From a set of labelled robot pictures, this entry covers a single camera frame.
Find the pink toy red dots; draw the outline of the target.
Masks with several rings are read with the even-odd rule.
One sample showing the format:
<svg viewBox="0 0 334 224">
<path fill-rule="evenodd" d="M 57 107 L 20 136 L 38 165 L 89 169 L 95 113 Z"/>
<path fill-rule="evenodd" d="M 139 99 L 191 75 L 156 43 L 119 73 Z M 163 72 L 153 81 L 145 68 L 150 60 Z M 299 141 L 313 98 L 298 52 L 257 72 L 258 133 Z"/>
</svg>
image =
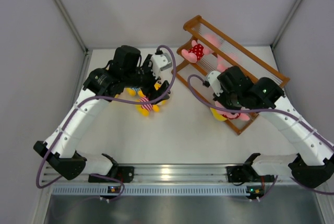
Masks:
<svg viewBox="0 0 334 224">
<path fill-rule="evenodd" d="M 232 60 L 237 61 L 237 55 L 234 53 L 227 54 Z M 217 55 L 217 68 L 216 70 L 219 72 L 224 72 L 227 68 L 229 68 L 231 64 L 229 64 L 223 57 Z"/>
<path fill-rule="evenodd" d="M 224 115 L 228 120 L 249 121 L 250 117 L 245 113 L 230 113 L 217 110 L 219 114 Z"/>
</svg>

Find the yellow toy blue stripes shelf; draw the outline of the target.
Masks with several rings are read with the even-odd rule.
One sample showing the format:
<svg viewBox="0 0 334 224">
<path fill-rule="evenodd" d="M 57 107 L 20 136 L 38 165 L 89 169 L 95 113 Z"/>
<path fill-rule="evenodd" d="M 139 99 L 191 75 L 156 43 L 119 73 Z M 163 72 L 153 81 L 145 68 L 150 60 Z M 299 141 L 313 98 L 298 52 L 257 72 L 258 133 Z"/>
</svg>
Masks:
<svg viewBox="0 0 334 224">
<path fill-rule="evenodd" d="M 224 115 L 219 114 L 216 109 L 210 108 L 210 111 L 217 121 L 224 122 L 227 120 L 227 118 Z"/>
</svg>

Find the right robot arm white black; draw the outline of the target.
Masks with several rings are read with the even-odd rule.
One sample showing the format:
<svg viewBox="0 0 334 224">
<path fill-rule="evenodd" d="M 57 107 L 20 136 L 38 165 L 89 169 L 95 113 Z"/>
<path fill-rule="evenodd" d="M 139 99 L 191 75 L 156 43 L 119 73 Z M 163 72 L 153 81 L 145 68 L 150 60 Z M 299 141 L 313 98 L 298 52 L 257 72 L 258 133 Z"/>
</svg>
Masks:
<svg viewBox="0 0 334 224">
<path fill-rule="evenodd" d="M 316 188 L 333 175 L 333 144 L 312 128 L 280 86 L 268 77 L 256 82 L 238 66 L 207 75 L 216 107 L 238 113 L 245 108 L 269 121 L 295 148 L 292 155 L 253 154 L 244 163 L 244 176 L 251 181 L 260 176 L 289 176 L 301 185 Z"/>
</svg>

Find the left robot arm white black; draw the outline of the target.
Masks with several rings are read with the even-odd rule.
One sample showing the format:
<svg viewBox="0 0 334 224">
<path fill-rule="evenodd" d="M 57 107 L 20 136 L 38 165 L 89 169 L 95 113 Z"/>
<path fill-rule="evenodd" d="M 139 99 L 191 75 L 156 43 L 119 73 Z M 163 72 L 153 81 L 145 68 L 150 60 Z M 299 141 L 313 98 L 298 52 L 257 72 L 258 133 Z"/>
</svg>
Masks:
<svg viewBox="0 0 334 224">
<path fill-rule="evenodd" d="M 73 107 L 60 126 L 44 141 L 37 141 L 33 149 L 60 176 L 73 180 L 81 174 L 99 174 L 107 182 L 117 178 L 116 161 L 106 154 L 80 154 L 77 146 L 85 132 L 111 101 L 117 100 L 126 88 L 139 88 L 148 99 L 143 105 L 157 104 L 169 98 L 171 81 L 164 81 L 159 89 L 155 84 L 160 73 L 175 68 L 172 51 L 160 48 L 141 60 L 141 52 L 122 45 L 105 67 L 94 69 L 83 83 Z"/>
</svg>

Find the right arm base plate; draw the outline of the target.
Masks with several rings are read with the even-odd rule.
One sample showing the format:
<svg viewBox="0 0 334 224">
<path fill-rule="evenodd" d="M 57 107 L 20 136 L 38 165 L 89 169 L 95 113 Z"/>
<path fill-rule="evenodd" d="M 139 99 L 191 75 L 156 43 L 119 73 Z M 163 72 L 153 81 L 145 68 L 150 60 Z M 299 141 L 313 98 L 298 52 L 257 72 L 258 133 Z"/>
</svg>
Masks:
<svg viewBox="0 0 334 224">
<path fill-rule="evenodd" d="M 273 182 L 273 175 L 259 175 L 251 166 L 228 166 L 226 167 L 228 181 L 230 183 L 248 183 L 248 182 Z"/>
</svg>

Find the yellow toy red stripes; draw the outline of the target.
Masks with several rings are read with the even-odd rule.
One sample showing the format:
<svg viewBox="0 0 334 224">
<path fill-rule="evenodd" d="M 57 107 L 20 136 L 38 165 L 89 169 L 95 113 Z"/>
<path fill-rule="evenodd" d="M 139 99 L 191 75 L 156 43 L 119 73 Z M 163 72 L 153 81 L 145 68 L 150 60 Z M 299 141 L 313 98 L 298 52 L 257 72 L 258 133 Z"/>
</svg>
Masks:
<svg viewBox="0 0 334 224">
<path fill-rule="evenodd" d="M 137 100 L 137 102 L 147 102 L 149 101 L 149 99 L 144 96 L 144 97 L 140 97 Z M 166 104 L 167 100 L 164 100 L 158 104 L 138 104 L 136 105 L 136 110 L 143 116 L 149 116 L 151 111 L 154 112 L 159 112 L 160 111 L 160 107 L 164 104 Z"/>
</svg>

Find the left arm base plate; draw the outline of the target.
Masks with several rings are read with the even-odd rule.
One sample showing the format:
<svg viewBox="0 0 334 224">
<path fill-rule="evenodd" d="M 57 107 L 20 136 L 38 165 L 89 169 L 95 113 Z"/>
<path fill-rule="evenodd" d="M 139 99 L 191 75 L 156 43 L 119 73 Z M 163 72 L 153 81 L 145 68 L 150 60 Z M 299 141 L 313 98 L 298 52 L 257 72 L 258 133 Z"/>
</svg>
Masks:
<svg viewBox="0 0 334 224">
<path fill-rule="evenodd" d="M 105 175 L 108 178 L 114 178 L 123 183 L 130 183 L 134 178 L 135 168 L 133 166 L 114 166 L 111 168 L 110 172 Z M 89 183 L 111 183 L 109 179 L 103 179 L 96 176 L 89 175 Z"/>
</svg>

